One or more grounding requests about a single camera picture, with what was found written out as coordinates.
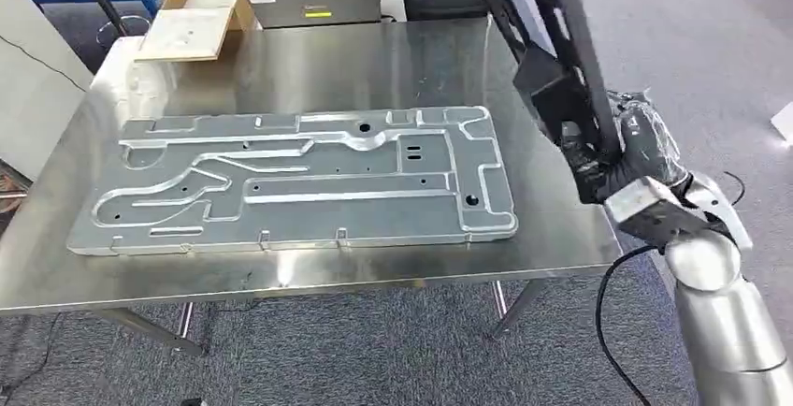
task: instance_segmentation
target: rectangular slot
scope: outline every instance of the rectangular slot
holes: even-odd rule
[[[170,226],[165,228],[152,228],[149,236],[163,238],[169,236],[198,236],[204,232],[203,226]]]

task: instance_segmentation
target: gray carpet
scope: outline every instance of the gray carpet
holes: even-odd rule
[[[172,354],[89,313],[63,314],[50,362],[11,405],[633,404],[593,331],[597,278],[554,281],[503,341],[485,332],[484,284],[202,304],[192,339],[209,356]],[[508,283],[514,297],[520,283]],[[607,340],[654,404],[694,396],[674,312],[649,259],[614,279]],[[139,310],[175,326],[178,308]],[[52,316],[0,318],[0,380],[45,351]]]

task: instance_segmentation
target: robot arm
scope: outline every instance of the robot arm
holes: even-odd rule
[[[581,0],[484,1],[519,64],[513,84],[567,158],[580,199],[666,256],[701,403],[793,404],[793,365],[741,273],[752,241],[738,214],[713,180],[680,164],[645,93],[605,90]]]

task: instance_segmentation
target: black cable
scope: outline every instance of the black cable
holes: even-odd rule
[[[738,204],[738,202],[741,201],[741,199],[743,198],[743,195],[746,194],[746,185],[743,184],[743,180],[741,180],[741,177],[738,177],[737,175],[733,174],[732,172],[730,172],[728,170],[725,170],[724,173],[729,175],[733,179],[735,179],[735,181],[737,181],[738,184],[741,186],[741,192],[738,194],[738,197],[736,197],[735,200],[732,201],[732,206],[734,207],[735,205]]]
[[[33,55],[31,55],[31,54],[30,54],[30,52],[26,51],[26,50],[25,50],[25,48],[23,48],[23,47],[22,47],[22,46],[20,46],[19,44],[14,44],[14,43],[12,43],[12,42],[8,41],[8,40],[7,40],[7,39],[6,39],[4,36],[0,35],[0,39],[2,39],[3,41],[5,41],[5,42],[6,42],[6,43],[7,43],[9,46],[13,46],[13,47],[15,47],[15,48],[19,49],[20,51],[22,51],[22,53],[24,53],[24,54],[25,54],[25,55],[27,55],[28,57],[30,57],[30,58],[32,58],[32,59],[34,59],[34,60],[36,60],[37,62],[41,63],[42,65],[46,66],[46,67],[47,67],[47,68],[48,68],[50,71],[57,72],[58,74],[60,74],[60,75],[64,76],[64,78],[65,78],[66,80],[69,80],[69,81],[71,81],[71,82],[72,82],[72,84],[73,84],[73,85],[75,85],[75,88],[77,88],[78,90],[80,90],[80,91],[82,91],[82,92],[84,92],[84,93],[85,93],[85,90],[83,90],[81,86],[77,85],[77,83],[76,83],[75,81],[73,81],[73,80],[72,80],[72,79],[71,79],[69,76],[67,76],[67,75],[66,75],[64,72],[62,72],[62,71],[60,71],[60,70],[58,70],[58,69],[55,69],[54,67],[52,67],[52,66],[48,65],[48,64],[47,64],[47,62],[44,62],[44,61],[42,61],[42,60],[39,60],[39,59],[37,59],[36,57],[34,57]]]
[[[625,372],[620,367],[619,363],[614,359],[612,356],[612,352],[609,350],[609,347],[606,345],[606,340],[603,338],[603,324],[602,324],[602,315],[603,315],[603,297],[606,295],[606,286],[609,284],[609,279],[612,277],[614,271],[620,267],[620,265],[628,259],[643,254],[645,252],[649,252],[655,249],[652,245],[645,245],[638,249],[631,250],[630,252],[620,256],[617,258],[616,261],[606,270],[606,273],[603,275],[602,280],[600,280],[600,288],[598,289],[598,304],[595,307],[595,329],[598,332],[598,343],[600,344],[600,350],[603,351],[603,354],[606,355],[606,358],[609,360],[609,363],[612,364],[614,370],[616,370],[617,374],[622,378],[622,381],[630,387],[630,390],[633,391],[633,394],[636,396],[639,401],[642,402],[644,406],[650,406],[650,401],[647,400],[647,397],[639,390],[639,388],[630,381],[630,378],[625,374]]]
[[[13,397],[14,393],[22,387],[25,383],[28,382],[31,378],[41,373],[45,366],[47,366],[47,362],[50,360],[50,353],[52,352],[52,342],[54,339],[52,338],[52,331],[55,329],[55,324],[58,322],[58,319],[61,318],[61,313],[58,312],[55,314],[55,318],[52,320],[50,324],[50,331],[47,332],[47,351],[44,354],[44,359],[41,360],[41,363],[38,364],[35,370],[31,371],[24,377],[22,377],[18,382],[10,385],[4,385],[2,393],[6,396],[6,401],[3,403],[3,406],[7,406],[11,402],[11,397]]]

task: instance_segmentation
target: stainless steel table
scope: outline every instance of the stainless steel table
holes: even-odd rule
[[[132,63],[139,40],[122,38],[113,46],[0,240],[0,313],[95,310],[200,353],[183,338],[184,329],[174,335],[125,307],[564,277],[601,272],[619,255],[603,210],[579,203],[561,153],[541,135],[512,88],[514,60],[486,20],[230,34],[219,61],[190,64]],[[451,105],[485,105],[492,112],[520,221],[513,239],[127,257],[85,257],[65,247],[103,160],[118,151],[118,132],[127,119]],[[521,298],[528,301],[530,291]],[[504,313],[503,297],[499,304]]]

